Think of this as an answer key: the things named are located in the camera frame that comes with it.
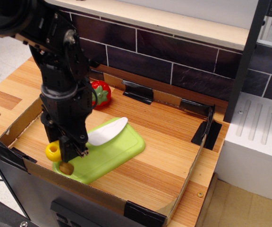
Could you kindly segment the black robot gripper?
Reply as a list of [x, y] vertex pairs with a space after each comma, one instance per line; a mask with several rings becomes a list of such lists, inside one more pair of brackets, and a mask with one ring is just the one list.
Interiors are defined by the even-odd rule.
[[77, 83], [66, 91], [41, 85], [41, 121], [49, 143], [59, 140], [61, 160], [65, 163], [88, 153], [86, 118], [92, 113], [90, 82]]

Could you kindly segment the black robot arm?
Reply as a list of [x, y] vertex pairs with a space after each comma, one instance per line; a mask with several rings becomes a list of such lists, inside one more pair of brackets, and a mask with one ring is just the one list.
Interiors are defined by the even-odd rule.
[[40, 69], [41, 121], [48, 140], [59, 142], [60, 160], [87, 154], [85, 120], [95, 91], [72, 22], [43, 0], [0, 0], [0, 37], [6, 36], [28, 45]]

